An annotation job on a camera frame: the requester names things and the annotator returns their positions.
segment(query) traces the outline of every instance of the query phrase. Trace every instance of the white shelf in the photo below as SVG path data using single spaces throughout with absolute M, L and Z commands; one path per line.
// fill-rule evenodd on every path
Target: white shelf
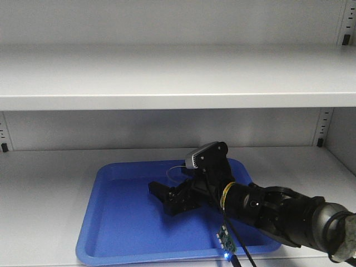
M 191 149 L 0 154 L 0 251 L 3 252 L 0 266 L 80 265 L 75 245 L 97 170 L 113 162 L 181 159 L 189 151 Z M 356 210 L 355 176 L 326 149 L 233 148 L 228 156 L 244 163 L 253 180 L 261 186 L 288 186 L 302 194 L 322 195 L 327 201 Z M 325 254 L 308 248 L 282 246 L 273 253 L 254 258 L 260 262 L 259 266 L 297 263 L 333 266 Z M 195 263 L 200 264 L 228 266 L 213 260 Z M 177 263 L 149 264 L 163 265 L 177 266 Z
M 355 106 L 356 47 L 2 46 L 0 107 Z

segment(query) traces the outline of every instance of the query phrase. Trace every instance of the blue plastic tray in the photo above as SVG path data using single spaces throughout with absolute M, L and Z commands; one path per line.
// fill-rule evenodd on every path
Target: blue plastic tray
M 236 160 L 229 162 L 237 182 L 249 184 L 245 167 Z M 183 163 L 130 162 L 100 169 L 79 235 L 77 257 L 86 265 L 98 266 L 222 256 L 224 251 L 216 238 L 221 214 L 206 206 L 170 217 L 149 193 L 152 181 L 175 186 L 166 171 Z M 170 177 L 186 179 L 180 168 L 172 169 Z M 234 224 L 250 253 L 270 252 L 280 246 L 254 228 L 237 221 Z M 243 254 L 241 247 L 237 254 Z

